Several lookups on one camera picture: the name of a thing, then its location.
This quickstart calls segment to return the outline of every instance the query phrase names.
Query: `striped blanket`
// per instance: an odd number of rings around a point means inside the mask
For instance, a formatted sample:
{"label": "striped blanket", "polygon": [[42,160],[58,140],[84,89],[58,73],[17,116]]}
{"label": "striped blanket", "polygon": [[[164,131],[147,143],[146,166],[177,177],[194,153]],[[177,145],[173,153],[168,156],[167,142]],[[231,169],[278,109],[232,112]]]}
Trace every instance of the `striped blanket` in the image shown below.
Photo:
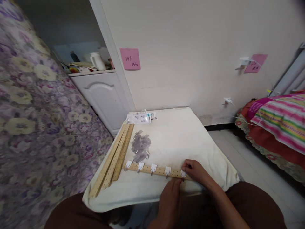
{"label": "striped blanket", "polygon": [[251,122],[305,155],[305,93],[264,99],[264,104],[258,100],[249,109],[249,116],[257,110]]}

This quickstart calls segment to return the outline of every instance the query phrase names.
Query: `red bed skirt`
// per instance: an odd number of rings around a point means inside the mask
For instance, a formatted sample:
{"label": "red bed skirt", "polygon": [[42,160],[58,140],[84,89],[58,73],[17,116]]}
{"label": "red bed skirt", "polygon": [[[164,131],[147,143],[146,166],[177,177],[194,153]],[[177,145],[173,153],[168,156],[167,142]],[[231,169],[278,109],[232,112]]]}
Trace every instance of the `red bed skirt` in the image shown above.
{"label": "red bed skirt", "polygon": [[[247,103],[238,113],[238,117],[248,123],[251,122],[247,113],[253,102]],[[245,132],[246,138],[261,154],[305,186],[305,155],[277,141],[273,134],[260,126],[249,125],[242,119],[237,119],[235,124]]]}

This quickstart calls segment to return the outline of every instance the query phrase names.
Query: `bed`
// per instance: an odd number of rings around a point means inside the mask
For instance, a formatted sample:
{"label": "bed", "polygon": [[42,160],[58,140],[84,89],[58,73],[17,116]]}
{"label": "bed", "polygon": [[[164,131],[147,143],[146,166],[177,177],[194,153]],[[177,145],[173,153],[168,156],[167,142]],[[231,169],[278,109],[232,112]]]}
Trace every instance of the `bed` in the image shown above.
{"label": "bed", "polygon": [[253,99],[237,115],[235,135],[304,196],[305,92]]}

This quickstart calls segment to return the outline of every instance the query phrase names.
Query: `cabinet door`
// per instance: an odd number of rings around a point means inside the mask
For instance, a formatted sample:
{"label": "cabinet door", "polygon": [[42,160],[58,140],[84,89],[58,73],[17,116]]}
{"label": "cabinet door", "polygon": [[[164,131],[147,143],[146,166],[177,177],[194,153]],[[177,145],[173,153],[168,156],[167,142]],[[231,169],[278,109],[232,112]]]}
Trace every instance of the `cabinet door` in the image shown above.
{"label": "cabinet door", "polygon": [[115,135],[128,114],[128,105],[117,73],[101,73],[70,78],[93,106],[94,111]]}

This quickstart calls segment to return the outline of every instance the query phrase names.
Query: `white wall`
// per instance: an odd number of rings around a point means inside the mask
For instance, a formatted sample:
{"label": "white wall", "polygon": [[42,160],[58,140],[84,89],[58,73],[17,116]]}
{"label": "white wall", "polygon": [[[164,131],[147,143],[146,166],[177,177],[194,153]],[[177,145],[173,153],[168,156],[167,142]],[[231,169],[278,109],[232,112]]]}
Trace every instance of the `white wall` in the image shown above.
{"label": "white wall", "polygon": [[[305,20],[288,0],[101,0],[119,48],[139,48],[141,70],[125,71],[137,110],[190,106],[203,124],[232,122],[266,96],[305,41]],[[269,54],[258,74],[240,57]],[[232,97],[235,107],[222,106]]]}
{"label": "white wall", "polygon": [[106,47],[89,0],[16,0],[36,32],[65,63],[69,51],[82,61],[85,54]]}

